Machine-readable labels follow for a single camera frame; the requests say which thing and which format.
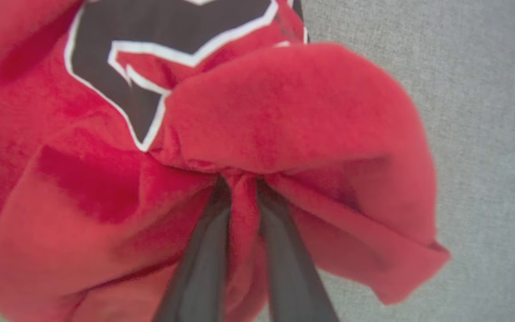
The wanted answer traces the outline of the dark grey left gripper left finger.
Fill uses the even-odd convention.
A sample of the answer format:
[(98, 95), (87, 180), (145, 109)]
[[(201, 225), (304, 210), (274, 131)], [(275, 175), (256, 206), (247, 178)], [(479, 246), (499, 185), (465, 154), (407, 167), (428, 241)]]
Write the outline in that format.
[(224, 322), (231, 205), (219, 178), (152, 322)]

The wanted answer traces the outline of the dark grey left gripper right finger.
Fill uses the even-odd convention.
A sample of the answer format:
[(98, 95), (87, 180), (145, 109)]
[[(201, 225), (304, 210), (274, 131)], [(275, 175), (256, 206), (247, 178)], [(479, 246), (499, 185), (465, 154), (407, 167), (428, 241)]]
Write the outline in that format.
[(256, 201), (266, 243), (272, 322), (340, 322), (286, 198), (259, 179)]

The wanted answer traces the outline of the red jersey with white sleeves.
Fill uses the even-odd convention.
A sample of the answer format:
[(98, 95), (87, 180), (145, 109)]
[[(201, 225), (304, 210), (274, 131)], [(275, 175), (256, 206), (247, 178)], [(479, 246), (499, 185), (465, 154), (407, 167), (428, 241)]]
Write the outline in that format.
[(449, 261), (411, 98), (300, 0), (0, 0), (5, 322), (152, 322), (219, 178), (224, 322), (269, 306), (259, 179), (384, 304)]

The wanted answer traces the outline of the grey fabric sofa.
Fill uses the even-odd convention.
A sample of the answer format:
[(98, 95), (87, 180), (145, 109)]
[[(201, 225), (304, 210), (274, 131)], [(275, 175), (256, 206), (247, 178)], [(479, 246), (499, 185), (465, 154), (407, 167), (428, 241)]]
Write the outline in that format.
[(384, 304), (321, 270), (341, 322), (515, 322), (515, 0), (300, 0), (310, 43), (339, 43), (406, 92), (435, 167), (450, 258)]

